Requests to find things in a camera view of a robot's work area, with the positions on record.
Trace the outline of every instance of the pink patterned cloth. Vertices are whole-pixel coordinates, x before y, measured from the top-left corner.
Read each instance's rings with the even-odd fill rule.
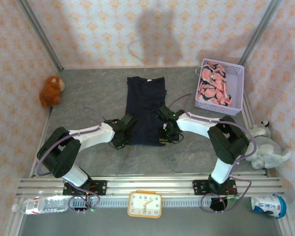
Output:
[[[227,94],[227,79],[224,67],[208,61],[202,68],[197,100],[231,106],[232,97]]]

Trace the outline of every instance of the brown teddy bear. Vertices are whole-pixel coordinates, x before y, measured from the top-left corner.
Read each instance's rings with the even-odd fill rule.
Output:
[[[58,76],[50,76],[39,94],[39,100],[44,107],[54,107],[61,102],[60,93],[64,91],[64,82]]]

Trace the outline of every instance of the water bottle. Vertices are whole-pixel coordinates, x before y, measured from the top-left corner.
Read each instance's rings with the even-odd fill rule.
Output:
[[[29,199],[20,204],[14,204],[12,211],[21,212],[26,215],[64,212],[68,210],[69,199],[69,196]]]

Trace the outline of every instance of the patterned wallpaper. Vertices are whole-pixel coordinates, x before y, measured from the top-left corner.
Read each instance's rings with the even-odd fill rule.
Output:
[[[270,0],[29,0],[63,67],[237,62]]]
[[[295,192],[295,0],[283,0],[245,68],[255,122],[270,120],[273,139],[294,150],[277,168]],[[295,221],[295,196],[289,204]]]
[[[48,114],[39,92],[57,71],[16,0],[0,0],[0,236]]]

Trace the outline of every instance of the white plush toy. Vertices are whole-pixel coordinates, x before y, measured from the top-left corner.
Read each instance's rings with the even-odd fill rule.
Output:
[[[246,158],[246,160],[251,161],[251,166],[254,169],[277,167],[290,159],[293,154],[289,149],[282,151],[281,147],[271,139],[269,125],[268,121],[262,121],[249,130],[252,136],[255,137],[257,151],[251,157]],[[251,153],[253,148],[253,143],[250,141],[246,155]]]

